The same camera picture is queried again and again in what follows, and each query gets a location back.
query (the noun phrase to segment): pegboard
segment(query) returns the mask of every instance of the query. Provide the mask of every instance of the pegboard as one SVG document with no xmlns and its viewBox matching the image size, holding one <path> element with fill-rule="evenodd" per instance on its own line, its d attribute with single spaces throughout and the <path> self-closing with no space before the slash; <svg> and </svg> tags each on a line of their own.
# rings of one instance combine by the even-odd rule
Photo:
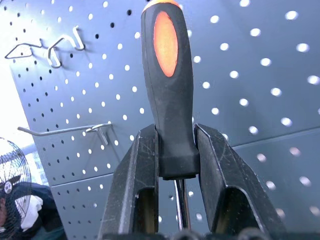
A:
<svg viewBox="0 0 320 240">
<path fill-rule="evenodd" d="M 302 182 L 307 185 L 299 180 L 306 177 L 312 189 L 318 189 L 317 178 L 312 174 L 319 169 L 313 157 L 317 148 L 310 148 L 308 153 L 301 151 L 301 156 L 309 155 L 308 164 L 290 160 L 286 148 L 289 143 L 279 136 L 309 130 L 304 142 L 299 134 L 292 139 L 311 146 L 314 131 L 320 126 L 320 44 L 316 31 L 320 3 L 179 3 L 193 59 L 193 121 L 224 133 L 258 177 L 265 184 L 269 181 L 271 189 L 276 187 L 271 191 L 263 186 L 279 215 L 284 216 L 289 231 L 318 231 L 319 195 L 311 193 L 305 178 Z M 145 0 L 5 0 L 0 5 L 5 29 L 12 32 L 8 42 L 35 44 L 41 38 L 44 46 L 33 48 L 33 56 L 11 60 L 10 64 L 30 129 L 45 132 L 108 121 L 113 124 L 104 129 L 109 141 L 104 149 L 95 134 L 84 136 L 81 131 L 34 138 L 53 190 L 65 185 L 85 187 L 100 178 L 110 181 L 110 174 L 134 136 L 153 122 L 141 60 L 140 16 L 145 5 Z M 44 58 L 45 48 L 62 34 L 74 37 L 75 25 L 79 26 L 85 50 L 76 51 L 68 42 L 61 42 L 56 52 L 62 67 L 51 68 Z M 257 160 L 259 152 L 267 161 Z M 285 168 L 287 164 L 292 171 Z M 188 190 L 193 192 L 189 208 L 195 211 L 190 216 L 193 229 L 203 233 L 208 226 L 196 181 L 188 182 L 192 189 Z M 170 199 L 173 183 L 160 181 L 159 186 L 160 198 L 165 198 L 159 201 L 163 204 L 159 206 L 159 229 L 165 234 L 173 233 L 178 230 L 173 228 L 177 224 L 174 201 Z M 69 195 L 54 197 L 66 233 L 73 236 L 74 225 L 66 222 L 61 206 L 72 206 L 78 199 Z M 293 199 L 296 203 L 288 204 Z M 165 206 L 172 210 L 165 211 Z M 86 214 L 78 211 L 79 216 Z M 302 212 L 305 218 L 309 217 L 304 223 L 299 217 Z M 95 228 L 81 227 L 92 231 L 90 238 L 95 235 Z"/>
</svg>

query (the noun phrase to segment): screwdriver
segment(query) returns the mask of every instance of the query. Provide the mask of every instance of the screwdriver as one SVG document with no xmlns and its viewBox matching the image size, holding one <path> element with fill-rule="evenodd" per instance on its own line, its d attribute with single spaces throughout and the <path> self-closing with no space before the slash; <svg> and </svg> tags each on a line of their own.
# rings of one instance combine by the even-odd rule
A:
<svg viewBox="0 0 320 240">
<path fill-rule="evenodd" d="M 200 172 L 193 138 L 193 69 L 187 26 L 174 0 L 153 0 L 141 15 L 142 63 L 155 129 L 159 176 L 174 180 L 179 229 L 190 228 L 186 180 Z"/>
</svg>

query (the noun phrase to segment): metal shaft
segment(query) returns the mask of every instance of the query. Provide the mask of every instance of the metal shaft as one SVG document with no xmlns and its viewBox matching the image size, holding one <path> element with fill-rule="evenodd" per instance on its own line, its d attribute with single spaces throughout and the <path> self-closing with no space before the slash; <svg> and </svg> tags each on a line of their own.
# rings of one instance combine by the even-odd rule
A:
<svg viewBox="0 0 320 240">
<path fill-rule="evenodd" d="M 174 180 L 176 212 L 179 230 L 190 229 L 190 215 L 187 197 L 186 180 Z"/>
</svg>

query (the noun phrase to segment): electric fan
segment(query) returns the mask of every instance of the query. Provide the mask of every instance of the electric fan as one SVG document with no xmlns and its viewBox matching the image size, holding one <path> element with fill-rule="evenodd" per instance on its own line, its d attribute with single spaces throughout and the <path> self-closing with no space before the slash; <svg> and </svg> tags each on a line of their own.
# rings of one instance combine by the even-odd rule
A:
<svg viewBox="0 0 320 240">
<path fill-rule="evenodd" d="M 24 153 L 0 137 L 0 239 L 21 230 L 31 195 L 31 174 Z"/>
</svg>

